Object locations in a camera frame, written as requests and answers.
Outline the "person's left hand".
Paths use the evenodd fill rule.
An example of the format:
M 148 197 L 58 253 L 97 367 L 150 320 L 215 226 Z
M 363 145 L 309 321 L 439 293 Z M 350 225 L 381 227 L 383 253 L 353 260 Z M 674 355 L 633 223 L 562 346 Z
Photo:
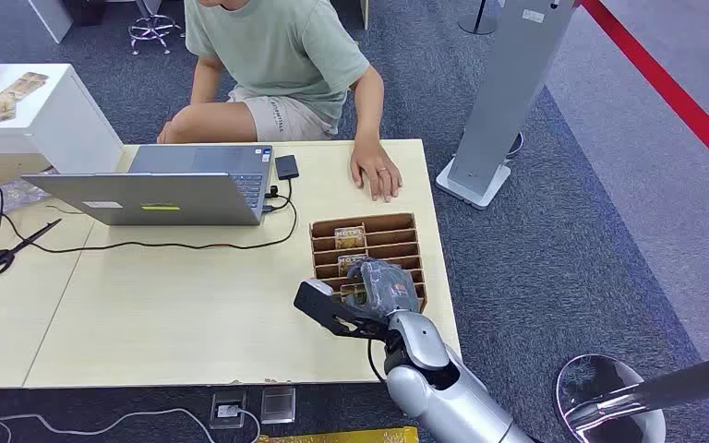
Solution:
M 368 185 L 371 199 L 390 202 L 403 186 L 401 173 L 378 140 L 354 141 L 350 173 L 357 187 Z

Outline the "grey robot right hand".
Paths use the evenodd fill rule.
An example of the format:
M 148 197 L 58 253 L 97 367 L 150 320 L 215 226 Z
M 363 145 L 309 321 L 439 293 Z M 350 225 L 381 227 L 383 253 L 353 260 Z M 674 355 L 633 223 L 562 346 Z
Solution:
M 388 324 L 398 311 L 421 312 L 412 274 L 398 265 L 372 257 L 358 259 L 346 277 L 360 288 L 342 290 L 345 303 L 366 318 Z

